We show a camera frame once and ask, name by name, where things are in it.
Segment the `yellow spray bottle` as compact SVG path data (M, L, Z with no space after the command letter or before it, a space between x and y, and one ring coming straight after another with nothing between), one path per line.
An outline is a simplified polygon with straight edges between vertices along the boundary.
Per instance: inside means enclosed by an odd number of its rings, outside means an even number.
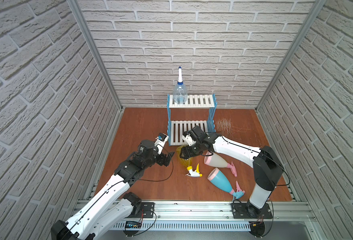
M193 165L192 165L193 158L183 159L182 157L180 157L180 154L182 153L182 148L183 148L183 146L179 146L176 149L176 155L178 157L178 160L182 164L182 166L184 166L187 169L187 171L188 171L186 176L189 176L189 177L192 177L192 178L200 178L200 177L202 177L202 174L199 171L199 164L197 164L197 167L196 167L195 170L193 169Z

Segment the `clear spray bottle blue cap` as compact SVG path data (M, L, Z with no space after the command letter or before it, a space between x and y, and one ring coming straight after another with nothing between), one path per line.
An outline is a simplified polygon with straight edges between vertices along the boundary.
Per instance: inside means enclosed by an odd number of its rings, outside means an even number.
M182 67L178 68L179 76L176 86L173 89L173 102L178 105L183 105L186 103L188 98L188 90L183 81Z

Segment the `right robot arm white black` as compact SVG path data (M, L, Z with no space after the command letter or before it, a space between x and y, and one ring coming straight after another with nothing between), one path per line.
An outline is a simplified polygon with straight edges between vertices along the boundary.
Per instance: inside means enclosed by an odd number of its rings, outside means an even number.
M187 145L181 148L180 158L204 156L205 164L214 167L208 180L218 189L229 193L234 200L240 199L245 191L241 190L239 184L236 184L235 189L231 186L220 169L233 168L234 165L227 163L220 155L232 157L253 169L255 186L247 202L252 211L258 212L265 206L284 172L279 158L268 146L247 146L217 133L207 134L199 128L184 132L183 140Z

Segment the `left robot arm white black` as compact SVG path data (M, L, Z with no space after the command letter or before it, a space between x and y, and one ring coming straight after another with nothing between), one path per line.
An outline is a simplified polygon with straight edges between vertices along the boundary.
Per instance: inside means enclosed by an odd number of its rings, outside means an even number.
M168 166L173 153L162 153L168 136L143 140L136 152L119 164L104 187L80 211L51 227L53 240L98 240L113 225L129 216L140 215L141 199L129 188L142 179L144 171L158 164Z

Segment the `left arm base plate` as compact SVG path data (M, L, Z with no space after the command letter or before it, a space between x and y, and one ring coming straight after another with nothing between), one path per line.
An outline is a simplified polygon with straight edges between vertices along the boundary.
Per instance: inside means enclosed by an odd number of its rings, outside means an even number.
M141 202L139 205L133 207L132 212L127 219L152 219L154 215L154 207L154 202Z

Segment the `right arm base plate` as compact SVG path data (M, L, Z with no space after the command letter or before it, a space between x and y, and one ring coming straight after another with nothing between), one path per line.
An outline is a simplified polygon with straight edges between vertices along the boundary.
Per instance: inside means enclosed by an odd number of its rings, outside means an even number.
M261 209L256 208L249 202L241 203L234 202L231 203L232 214L234 219L272 219L273 211L268 203L265 203Z

